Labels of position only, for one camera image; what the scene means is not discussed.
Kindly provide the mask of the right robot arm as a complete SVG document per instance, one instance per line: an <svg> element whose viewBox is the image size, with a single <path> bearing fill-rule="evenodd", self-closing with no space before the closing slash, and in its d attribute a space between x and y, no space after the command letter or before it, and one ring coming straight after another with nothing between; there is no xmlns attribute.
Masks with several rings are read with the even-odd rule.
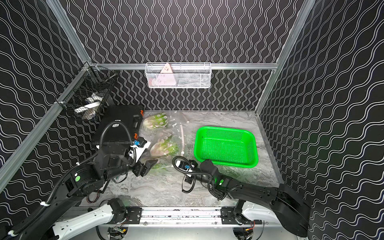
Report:
<svg viewBox="0 0 384 240"><path fill-rule="evenodd" d="M211 160L205 160L200 165L182 156L172 159L173 167L184 174L190 182L189 194L197 181L207 185L209 193L217 200L226 197L238 200L239 203L250 202L271 210L290 233L306 238L309 230L311 206L296 191L286 184L276 187L263 187L243 183L235 178L223 175Z"/></svg>

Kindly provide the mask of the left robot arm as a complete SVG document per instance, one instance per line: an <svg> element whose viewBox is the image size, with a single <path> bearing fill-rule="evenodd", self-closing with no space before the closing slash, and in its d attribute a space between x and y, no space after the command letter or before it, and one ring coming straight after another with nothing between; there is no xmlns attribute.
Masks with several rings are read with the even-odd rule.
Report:
<svg viewBox="0 0 384 240"><path fill-rule="evenodd" d="M127 134L123 144L104 144L107 132L119 125ZM119 121L113 121L102 130L99 149L89 158L67 171L54 185L46 201L34 213L13 227L1 228L2 240L53 240L58 239L53 231L55 223L74 205L105 184L132 171L136 176L145 176L150 167L140 162L141 155L150 142L133 137L130 129Z"/></svg>

